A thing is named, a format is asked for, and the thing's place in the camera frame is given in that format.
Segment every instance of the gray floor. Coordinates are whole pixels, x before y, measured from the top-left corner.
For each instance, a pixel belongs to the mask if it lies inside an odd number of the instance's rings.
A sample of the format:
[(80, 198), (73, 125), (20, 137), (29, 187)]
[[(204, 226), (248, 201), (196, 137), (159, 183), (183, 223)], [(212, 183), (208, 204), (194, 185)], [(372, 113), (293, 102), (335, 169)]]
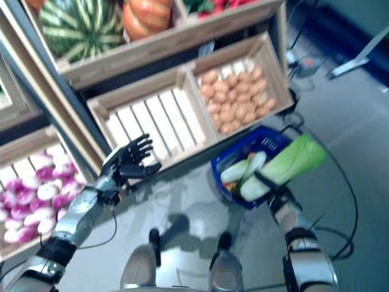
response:
[[(302, 40), (299, 54), (304, 55), (306, 49), (315, 51)], [(359, 201), (355, 253), (349, 260), (334, 265), (342, 291), (387, 291), (389, 92), (363, 69), (328, 81), (325, 74), (333, 67), (327, 60), (311, 81), (296, 81), (295, 86), (301, 89), (302, 96), (298, 110), (305, 116), (307, 126), (344, 166)], [(266, 123), (281, 128), (277, 119)], [(284, 282), (283, 234), (266, 206), (244, 211), (222, 204), (209, 163), (184, 173), (182, 169), (172, 173), (166, 181), (139, 190), (121, 205), (115, 239), (102, 247), (77, 252), (59, 285), (60, 291), (117, 289), (129, 255), (146, 242), (148, 231), (157, 227), (164, 233), (173, 222), (173, 232), (164, 235), (166, 244), (162, 267), (157, 272), (158, 285), (207, 289), (208, 266), (218, 235), (228, 229), (236, 236), (233, 252), (243, 264), (245, 289), (286, 291), (260, 289)], [(351, 232), (351, 197), (331, 161), (293, 180), (291, 188), (310, 220), (325, 214), (321, 225)], [(113, 227), (113, 220), (98, 225), (86, 244), (105, 240)], [(329, 253), (343, 244), (329, 234), (318, 236)]]

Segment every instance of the blue basket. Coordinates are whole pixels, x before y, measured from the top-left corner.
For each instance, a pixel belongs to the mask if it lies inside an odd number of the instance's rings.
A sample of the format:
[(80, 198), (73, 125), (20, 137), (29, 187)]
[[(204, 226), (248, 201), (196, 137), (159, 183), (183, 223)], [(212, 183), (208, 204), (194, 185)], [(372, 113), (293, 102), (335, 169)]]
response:
[(267, 196), (262, 196), (254, 202), (244, 201), (240, 196), (234, 195), (223, 186), (220, 180), (220, 174), (232, 164), (247, 159), (250, 152), (265, 151), (267, 160), (270, 161), (291, 142), (287, 136), (281, 134), (279, 131), (261, 126), (241, 139), (234, 146), (221, 153), (217, 158), (212, 159), (213, 177), (222, 197), (246, 209), (253, 209), (266, 201)]

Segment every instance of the orange pumpkin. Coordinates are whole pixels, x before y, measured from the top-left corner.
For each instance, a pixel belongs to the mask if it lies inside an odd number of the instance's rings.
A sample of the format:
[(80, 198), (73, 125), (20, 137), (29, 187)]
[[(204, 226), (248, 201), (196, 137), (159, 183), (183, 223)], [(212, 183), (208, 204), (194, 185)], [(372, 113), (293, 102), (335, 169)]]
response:
[(41, 10), (45, 0), (26, 0), (29, 6), (35, 9), (36, 12)]
[(127, 0), (123, 4), (123, 26), (131, 41), (168, 28), (173, 0)]

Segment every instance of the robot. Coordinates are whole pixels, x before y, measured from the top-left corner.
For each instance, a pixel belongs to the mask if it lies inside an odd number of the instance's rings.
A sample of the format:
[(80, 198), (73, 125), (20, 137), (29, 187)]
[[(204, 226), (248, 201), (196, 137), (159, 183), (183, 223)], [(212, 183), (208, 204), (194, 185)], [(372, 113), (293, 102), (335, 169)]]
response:
[[(76, 250), (88, 238), (103, 209), (120, 202), (120, 190), (129, 179), (145, 179), (161, 168), (158, 162), (144, 166), (152, 140), (145, 134), (114, 150), (104, 161), (102, 172), (93, 185), (86, 186), (71, 203), (69, 212), (58, 222), (51, 237), (38, 253), (28, 259), (6, 286), (6, 292), (54, 292)], [(288, 291), (334, 292), (337, 276), (331, 261), (320, 247), (311, 225), (288, 189), (280, 189), (267, 201), (274, 220), (285, 233), (287, 256), (283, 258)], [(231, 235), (223, 233), (210, 265), (210, 292), (243, 291), (242, 267), (229, 251)], [(149, 243), (139, 246), (129, 258), (120, 291), (150, 292), (168, 290), (194, 292), (191, 288), (156, 287), (156, 267), (160, 265), (160, 238), (150, 231)]]

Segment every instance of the wall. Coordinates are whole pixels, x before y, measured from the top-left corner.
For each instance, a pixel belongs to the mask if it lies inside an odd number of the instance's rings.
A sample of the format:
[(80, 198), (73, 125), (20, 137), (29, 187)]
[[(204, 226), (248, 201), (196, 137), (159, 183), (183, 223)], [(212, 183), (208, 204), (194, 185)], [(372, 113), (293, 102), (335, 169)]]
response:
[(321, 3), (330, 5), (371, 36), (389, 25), (388, 0), (323, 0)]

